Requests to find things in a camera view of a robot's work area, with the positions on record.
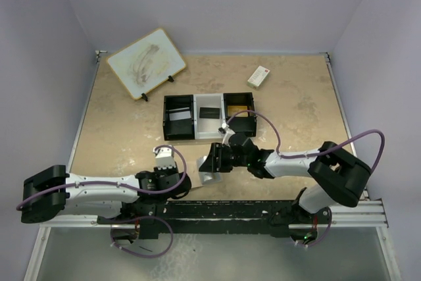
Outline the beige card holder wallet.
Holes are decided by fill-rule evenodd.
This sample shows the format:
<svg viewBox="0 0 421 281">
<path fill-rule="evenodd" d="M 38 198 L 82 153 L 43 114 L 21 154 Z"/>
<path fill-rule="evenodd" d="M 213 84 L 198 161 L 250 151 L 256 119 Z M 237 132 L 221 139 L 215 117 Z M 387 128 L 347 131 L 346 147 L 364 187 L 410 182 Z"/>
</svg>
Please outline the beige card holder wallet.
<svg viewBox="0 0 421 281">
<path fill-rule="evenodd" d="M 195 161 L 187 163 L 187 174 L 191 180 L 191 189 L 193 190 L 222 181 L 221 173 L 199 172 L 199 167 L 205 162 L 206 158 L 207 156 L 202 156 Z"/>
</svg>

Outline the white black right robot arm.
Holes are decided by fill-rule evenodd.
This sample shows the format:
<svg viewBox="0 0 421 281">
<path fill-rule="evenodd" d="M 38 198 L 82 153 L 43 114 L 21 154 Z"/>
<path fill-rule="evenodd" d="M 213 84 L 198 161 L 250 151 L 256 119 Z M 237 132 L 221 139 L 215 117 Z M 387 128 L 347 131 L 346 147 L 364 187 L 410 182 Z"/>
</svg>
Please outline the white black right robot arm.
<svg viewBox="0 0 421 281">
<path fill-rule="evenodd" d="M 372 174 L 366 163 L 332 141 L 325 141 L 318 149 L 286 155 L 260 149 L 242 133 L 230 136 L 227 143 L 212 143 L 208 155 L 199 158 L 197 166 L 202 174 L 245 167 L 259 179 L 314 179 L 316 184 L 305 188 L 292 208 L 293 217 L 299 222 L 308 222 L 318 211 L 334 204 L 356 207 Z"/>
</svg>

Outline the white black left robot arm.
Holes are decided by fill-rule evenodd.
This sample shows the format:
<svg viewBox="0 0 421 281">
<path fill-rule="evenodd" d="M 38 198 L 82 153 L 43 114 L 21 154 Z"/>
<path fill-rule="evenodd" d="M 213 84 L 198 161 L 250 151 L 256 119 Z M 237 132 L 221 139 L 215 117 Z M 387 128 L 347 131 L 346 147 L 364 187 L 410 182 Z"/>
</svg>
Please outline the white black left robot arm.
<svg viewBox="0 0 421 281">
<path fill-rule="evenodd" d="M 24 181 L 23 202 L 17 209 L 24 224 L 62 215 L 96 215 L 128 223 L 141 204 L 178 199 L 190 189 L 189 176 L 176 167 L 100 178 L 68 173 L 64 165 L 55 165 Z"/>
</svg>

